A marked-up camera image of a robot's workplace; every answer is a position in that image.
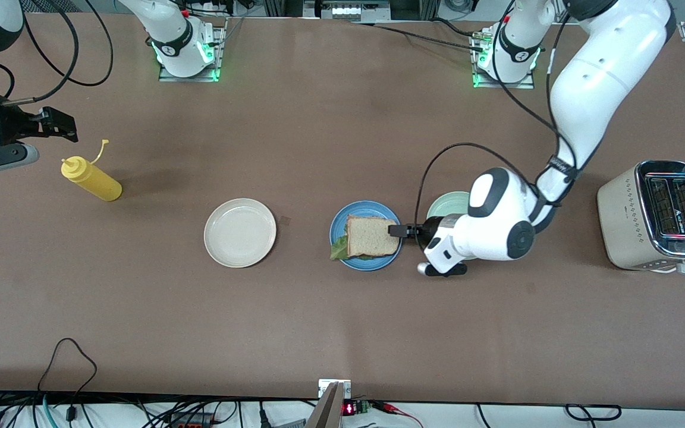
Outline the brown bread slice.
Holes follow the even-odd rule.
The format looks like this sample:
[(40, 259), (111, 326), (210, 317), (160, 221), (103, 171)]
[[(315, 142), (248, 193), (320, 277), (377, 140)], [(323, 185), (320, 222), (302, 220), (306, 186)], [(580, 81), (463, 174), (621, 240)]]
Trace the brown bread slice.
[(348, 216), (346, 219), (347, 255), (349, 257), (385, 257), (393, 255), (400, 239), (389, 234), (392, 219), (373, 216)]

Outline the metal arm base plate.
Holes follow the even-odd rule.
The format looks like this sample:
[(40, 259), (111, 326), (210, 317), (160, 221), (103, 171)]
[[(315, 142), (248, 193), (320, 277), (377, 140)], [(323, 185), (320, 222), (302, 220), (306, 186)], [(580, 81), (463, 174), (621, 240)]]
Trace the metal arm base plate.
[(179, 50), (178, 56), (166, 56), (155, 47), (159, 64), (159, 81), (217, 82), (225, 53), (228, 22), (218, 27), (196, 17), (188, 17), (192, 38)]
[(474, 87), (484, 89), (534, 89), (533, 71), (541, 46), (522, 49), (509, 43), (506, 51), (503, 24), (483, 28), (470, 36), (472, 79)]

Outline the yellow mustard squeeze bottle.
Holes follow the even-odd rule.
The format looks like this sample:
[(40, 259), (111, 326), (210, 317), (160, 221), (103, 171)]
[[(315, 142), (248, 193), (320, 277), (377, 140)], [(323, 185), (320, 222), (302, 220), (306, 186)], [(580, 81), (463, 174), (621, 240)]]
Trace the yellow mustard squeeze bottle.
[(63, 158), (60, 171), (64, 178), (88, 193), (103, 201), (112, 202), (122, 195), (122, 185), (96, 165), (108, 143), (109, 139), (102, 140), (102, 146), (94, 160), (81, 156)]

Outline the blue round plate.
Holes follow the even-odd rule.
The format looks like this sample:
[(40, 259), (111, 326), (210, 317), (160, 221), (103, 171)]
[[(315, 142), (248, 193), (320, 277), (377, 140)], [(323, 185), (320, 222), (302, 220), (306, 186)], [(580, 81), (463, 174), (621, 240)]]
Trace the blue round plate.
[[(350, 203), (342, 209), (340, 209), (337, 214), (335, 214), (334, 219), (331, 222), (331, 227), (329, 227), (329, 244), (332, 246), (337, 238), (342, 235), (346, 235), (346, 219), (348, 216), (373, 216), (386, 219), (392, 219), (400, 224), (400, 220), (397, 218), (396, 214), (388, 207), (382, 203), (378, 203), (371, 200), (360, 200)], [(361, 272), (373, 272), (376, 270), (381, 270), (386, 266), (390, 265), (392, 261), (396, 260), (401, 248), (402, 239), (400, 239), (400, 246), (397, 252), (390, 256), (378, 257), (372, 260), (360, 260), (360, 259), (350, 259), (350, 260), (337, 260), (343, 265), (348, 266), (353, 270), (358, 270)]]

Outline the mint green round plate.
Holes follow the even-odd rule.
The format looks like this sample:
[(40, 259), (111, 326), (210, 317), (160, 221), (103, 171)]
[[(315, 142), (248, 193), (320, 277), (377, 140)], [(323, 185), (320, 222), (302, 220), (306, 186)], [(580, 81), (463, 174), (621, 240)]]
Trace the mint green round plate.
[(465, 215), (469, 206), (469, 192), (452, 191), (444, 193), (432, 203), (427, 211), (427, 218), (449, 216), (452, 214)]

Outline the beige round plate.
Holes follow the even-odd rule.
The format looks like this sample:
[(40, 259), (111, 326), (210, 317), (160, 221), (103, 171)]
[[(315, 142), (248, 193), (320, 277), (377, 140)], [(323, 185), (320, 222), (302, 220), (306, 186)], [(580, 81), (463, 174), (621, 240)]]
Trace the beige round plate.
[(274, 214), (263, 203), (237, 198), (218, 206), (208, 217), (203, 241), (212, 260), (227, 268), (259, 263), (274, 248)]

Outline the green lettuce leaf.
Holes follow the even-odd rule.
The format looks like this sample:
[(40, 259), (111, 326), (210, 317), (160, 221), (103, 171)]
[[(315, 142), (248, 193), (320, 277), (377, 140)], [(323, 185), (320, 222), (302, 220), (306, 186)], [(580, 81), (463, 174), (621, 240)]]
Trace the green lettuce leaf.
[(368, 254), (361, 254), (358, 256), (351, 256), (348, 254), (348, 236), (342, 235), (337, 240), (332, 243), (331, 246), (331, 260), (350, 260), (350, 259), (360, 259), (360, 260), (372, 260), (378, 258), (378, 256), (372, 256)]

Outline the cream chrome toaster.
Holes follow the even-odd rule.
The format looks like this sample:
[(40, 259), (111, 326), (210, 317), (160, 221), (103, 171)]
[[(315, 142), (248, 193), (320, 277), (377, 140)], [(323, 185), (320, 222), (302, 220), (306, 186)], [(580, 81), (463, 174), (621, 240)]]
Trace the cream chrome toaster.
[(613, 265), (685, 275), (685, 162), (637, 163), (598, 190), (597, 207)]

